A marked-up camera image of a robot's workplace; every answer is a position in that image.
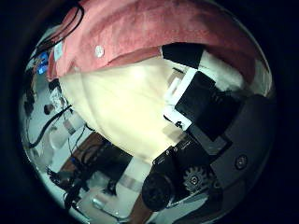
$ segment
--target screw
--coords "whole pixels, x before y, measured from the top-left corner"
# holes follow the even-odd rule
[[[248,163],[247,156],[241,155],[238,158],[236,158],[235,167],[238,170],[243,170],[247,166],[247,163]]]
[[[193,185],[196,185],[197,183],[198,183],[198,178],[197,178],[197,176],[193,176],[193,177],[191,177],[191,183],[193,184]]]
[[[179,128],[182,128],[182,127],[183,127],[181,121],[178,121],[178,122],[176,123],[176,126],[179,127]]]

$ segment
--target black cable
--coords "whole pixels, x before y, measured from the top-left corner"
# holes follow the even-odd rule
[[[73,157],[73,154],[72,154],[72,150],[71,150],[71,145],[69,144],[69,137],[67,138],[67,145],[68,145],[68,150],[71,154],[71,157]]]
[[[65,36],[63,36],[62,38],[60,38],[58,41],[54,42],[53,44],[47,46],[45,49],[39,50],[38,52],[36,52],[32,57],[30,57],[29,61],[33,60],[36,56],[38,56],[40,53],[42,53],[45,50],[51,49],[53,48],[55,45],[59,44],[60,42],[62,42],[63,40],[65,40],[69,35],[71,35],[77,28],[78,26],[81,24],[83,17],[84,17],[84,13],[85,10],[82,7],[82,5],[80,5],[79,3],[77,3],[77,8],[81,11],[81,16],[80,19],[78,20],[78,23],[74,26],[74,28],[72,30],[70,30]]]
[[[60,119],[60,117],[58,117],[56,120],[55,120],[55,122],[51,125],[51,127],[54,127],[55,126],[55,124],[58,122],[58,120]]]
[[[86,124],[86,128],[87,128],[88,130],[92,131],[92,132],[94,132],[94,131],[95,131],[95,129],[92,129],[92,128],[91,128],[91,127],[89,127],[87,124]]]
[[[73,148],[72,148],[72,150],[71,150],[71,155],[73,155],[74,149],[75,149],[75,148],[78,148],[78,141],[79,141],[80,138],[83,136],[83,134],[84,134],[84,132],[85,132],[85,128],[86,128],[86,125],[84,125],[83,130],[82,130],[80,136],[78,137],[78,139],[77,139],[75,145],[73,146]]]
[[[47,123],[44,125],[44,127],[42,128],[39,136],[37,137],[36,141],[34,143],[30,143],[29,139],[28,139],[28,147],[32,148],[32,147],[36,147],[38,145],[38,143],[40,142],[40,140],[42,139],[42,137],[45,134],[45,131],[48,129],[49,125],[57,118],[59,118],[66,110],[68,110],[72,105],[69,105],[66,109],[63,109],[61,112],[59,112],[58,114],[55,114],[51,119],[49,119],[47,121]]]
[[[94,145],[91,145],[90,147],[88,147],[88,148],[83,152],[83,154],[82,154],[82,157],[81,157],[81,163],[84,164],[84,165],[86,165],[86,160],[85,160],[85,158],[86,158],[86,156],[88,155],[88,153],[91,152],[91,149],[92,149],[93,147],[100,147],[100,146],[102,146],[102,145],[94,144]]]
[[[56,38],[57,36],[59,36],[60,34],[62,34],[72,23],[73,21],[75,20],[75,18],[77,17],[78,15],[78,12],[80,11],[79,7],[77,7],[77,11],[74,15],[74,17],[72,18],[72,20],[64,27],[64,29],[62,29],[58,34],[54,35],[54,36],[51,36],[51,35],[48,35],[45,39],[43,39],[38,45],[41,45],[41,44],[44,44],[44,43],[47,43],[49,41],[51,41],[52,39]]]
[[[31,117],[26,119],[26,137],[27,137],[27,141],[30,142],[30,138],[29,138],[29,123],[30,123],[30,119]]]

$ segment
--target red towel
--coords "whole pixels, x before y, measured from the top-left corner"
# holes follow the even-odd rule
[[[262,56],[236,22],[219,7],[195,0],[82,0],[85,16],[63,42],[63,55],[50,54],[48,80],[67,73],[135,63],[161,55],[161,45],[200,43],[206,50],[237,69],[250,83],[254,60]],[[75,15],[73,8],[61,29]],[[78,21],[62,33],[65,35]],[[96,56],[95,49],[104,54]]]

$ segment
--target gear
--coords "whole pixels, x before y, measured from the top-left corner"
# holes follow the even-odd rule
[[[190,193],[204,189],[208,185],[206,171],[202,167],[191,167],[186,171],[184,180],[184,186]]]

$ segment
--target small white label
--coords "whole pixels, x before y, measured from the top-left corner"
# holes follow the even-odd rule
[[[59,42],[54,47],[54,60],[57,62],[63,56],[63,41]]]

